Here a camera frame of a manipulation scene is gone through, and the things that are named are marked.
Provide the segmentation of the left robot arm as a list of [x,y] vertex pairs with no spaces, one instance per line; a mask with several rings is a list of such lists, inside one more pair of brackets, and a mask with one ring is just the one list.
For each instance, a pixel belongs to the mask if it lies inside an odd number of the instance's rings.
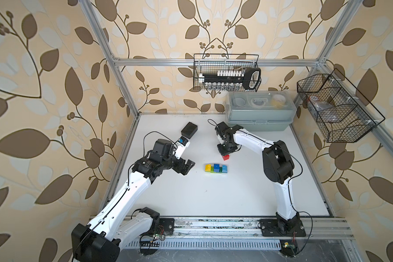
[[131,208],[163,171],[172,169],[187,175],[194,167],[181,156],[190,141],[181,136],[176,142],[158,139],[152,150],[127,170],[128,179],[105,208],[87,225],[72,231],[73,259],[79,262],[114,262],[121,250],[139,235],[158,227],[159,213],[143,209],[137,218],[123,223]]

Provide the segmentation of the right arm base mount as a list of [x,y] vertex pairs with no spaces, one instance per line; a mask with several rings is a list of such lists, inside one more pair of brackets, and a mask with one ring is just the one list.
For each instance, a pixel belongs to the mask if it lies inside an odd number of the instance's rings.
[[307,233],[300,219],[294,218],[289,221],[278,219],[261,219],[259,221],[263,237],[306,237]]

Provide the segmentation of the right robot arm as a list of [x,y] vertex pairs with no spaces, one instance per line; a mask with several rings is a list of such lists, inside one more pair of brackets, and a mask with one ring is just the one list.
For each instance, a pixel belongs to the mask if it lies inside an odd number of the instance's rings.
[[274,183],[277,200],[277,219],[288,222],[297,216],[291,202],[294,162],[287,145],[279,140],[272,142],[250,133],[242,126],[229,127],[225,122],[214,124],[219,144],[217,149],[224,160],[240,147],[246,147],[262,156],[263,170],[266,177]]

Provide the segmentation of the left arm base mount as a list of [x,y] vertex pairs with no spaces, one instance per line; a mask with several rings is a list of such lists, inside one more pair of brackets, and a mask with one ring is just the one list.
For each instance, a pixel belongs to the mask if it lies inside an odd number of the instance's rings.
[[155,235],[162,234],[165,236],[172,236],[175,229],[175,219],[174,218],[157,218],[152,222],[151,227],[148,231],[144,232],[142,235]]

